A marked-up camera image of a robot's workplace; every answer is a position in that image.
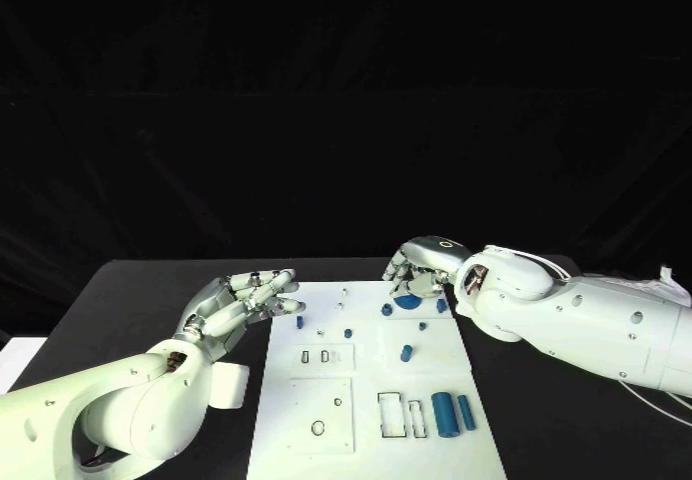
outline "white wire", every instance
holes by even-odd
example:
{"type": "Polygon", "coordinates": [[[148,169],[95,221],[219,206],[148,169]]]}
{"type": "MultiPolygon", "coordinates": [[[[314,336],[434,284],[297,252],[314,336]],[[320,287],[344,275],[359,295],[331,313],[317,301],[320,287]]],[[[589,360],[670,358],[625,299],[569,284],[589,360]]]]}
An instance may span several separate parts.
{"type": "Polygon", "coordinates": [[[681,418],[677,418],[673,414],[667,413],[661,408],[658,408],[631,388],[630,386],[621,381],[618,380],[619,384],[622,385],[622,387],[630,391],[630,393],[654,409],[657,410],[663,415],[666,415],[667,417],[670,417],[673,420],[677,420],[680,423],[683,423],[687,427],[692,427],[692,423],[686,422],[684,420],[681,420],[681,418]]]}
{"type": "Polygon", "coordinates": [[[670,392],[666,392],[666,393],[670,395],[670,397],[677,403],[681,403],[681,405],[684,405],[684,408],[689,408],[692,410],[692,405],[674,393],[670,393],[670,392]]]}
{"type": "Polygon", "coordinates": [[[566,273],[566,270],[556,263],[550,262],[546,258],[539,257],[537,255],[533,255],[532,253],[520,252],[519,250],[511,250],[510,248],[497,247],[494,245],[488,245],[485,247],[485,249],[487,248],[494,248],[495,250],[500,250],[500,251],[504,251],[504,252],[508,252],[508,253],[514,253],[517,255],[523,255],[527,258],[532,258],[533,260],[543,263],[545,265],[547,265],[555,270],[555,272],[559,275],[559,278],[562,280],[566,280],[570,277],[569,273],[566,273]]]}

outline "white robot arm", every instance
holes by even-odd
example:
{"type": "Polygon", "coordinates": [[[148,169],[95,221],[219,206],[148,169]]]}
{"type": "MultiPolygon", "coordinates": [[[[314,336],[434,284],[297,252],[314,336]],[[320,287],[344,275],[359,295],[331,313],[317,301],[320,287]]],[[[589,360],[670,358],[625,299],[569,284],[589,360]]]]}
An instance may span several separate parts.
{"type": "Polygon", "coordinates": [[[294,275],[275,270],[213,280],[173,338],[147,353],[0,396],[0,478],[128,480],[177,455],[206,407],[242,405],[248,368],[216,360],[246,324],[304,310],[275,296],[298,289],[294,275]],[[86,461],[75,455],[73,431],[98,446],[86,461]],[[112,452],[119,458],[103,461],[112,452]]]}
{"type": "Polygon", "coordinates": [[[393,296],[435,296],[449,283],[457,313],[494,338],[523,338],[542,353],[604,377],[692,396],[686,306],[596,277],[569,277],[521,252],[488,246],[471,254],[441,237],[402,245],[383,279],[393,281],[393,296]]]}

